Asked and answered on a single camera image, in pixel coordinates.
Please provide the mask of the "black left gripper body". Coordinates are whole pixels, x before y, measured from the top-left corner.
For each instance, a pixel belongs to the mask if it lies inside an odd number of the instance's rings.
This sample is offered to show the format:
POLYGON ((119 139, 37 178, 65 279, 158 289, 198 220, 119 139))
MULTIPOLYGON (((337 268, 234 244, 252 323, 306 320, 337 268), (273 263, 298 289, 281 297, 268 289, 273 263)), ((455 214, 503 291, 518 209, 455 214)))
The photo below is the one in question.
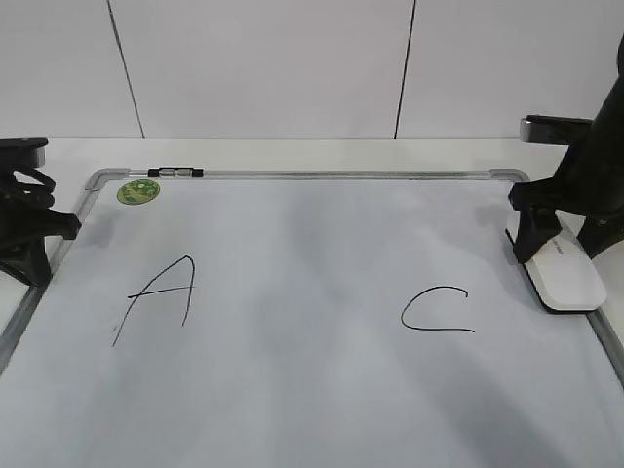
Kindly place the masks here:
POLYGON ((74 240, 81 222, 74 213, 52 209, 56 183, 24 165, 1 166, 1 248, 61 236, 74 240))

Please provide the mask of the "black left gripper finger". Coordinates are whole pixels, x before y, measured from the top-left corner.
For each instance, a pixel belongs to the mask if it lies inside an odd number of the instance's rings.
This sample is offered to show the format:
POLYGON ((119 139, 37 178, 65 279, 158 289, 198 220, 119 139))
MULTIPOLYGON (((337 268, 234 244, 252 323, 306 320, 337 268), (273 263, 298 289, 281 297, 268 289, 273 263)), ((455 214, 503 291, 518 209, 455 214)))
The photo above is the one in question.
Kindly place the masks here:
POLYGON ((27 286, 47 286, 52 278, 45 240, 34 239, 1 249, 1 271, 27 286))

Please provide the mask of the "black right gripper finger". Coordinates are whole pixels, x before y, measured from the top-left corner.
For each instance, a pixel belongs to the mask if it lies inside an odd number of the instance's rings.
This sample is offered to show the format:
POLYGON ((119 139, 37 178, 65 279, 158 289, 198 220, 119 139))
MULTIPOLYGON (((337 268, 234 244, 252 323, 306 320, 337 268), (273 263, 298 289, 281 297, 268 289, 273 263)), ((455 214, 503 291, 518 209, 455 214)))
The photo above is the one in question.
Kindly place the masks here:
POLYGON ((529 207, 520 210, 520 222, 515 240, 515 256, 527 263, 552 238, 561 233, 561 224, 552 209, 529 207))
POLYGON ((590 258, 622 242, 623 238, 624 218, 622 216, 609 219, 586 217, 577 235, 577 240, 590 258))

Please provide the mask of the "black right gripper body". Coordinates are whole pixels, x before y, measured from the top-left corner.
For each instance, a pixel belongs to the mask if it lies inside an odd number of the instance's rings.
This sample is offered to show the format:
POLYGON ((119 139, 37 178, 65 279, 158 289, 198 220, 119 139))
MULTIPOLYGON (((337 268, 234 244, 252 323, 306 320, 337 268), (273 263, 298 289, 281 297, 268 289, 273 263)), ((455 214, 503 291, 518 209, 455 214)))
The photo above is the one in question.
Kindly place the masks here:
POLYGON ((623 214, 623 47, 618 76, 585 135, 571 145, 549 178, 517 183, 512 207, 562 210, 611 218, 623 214))

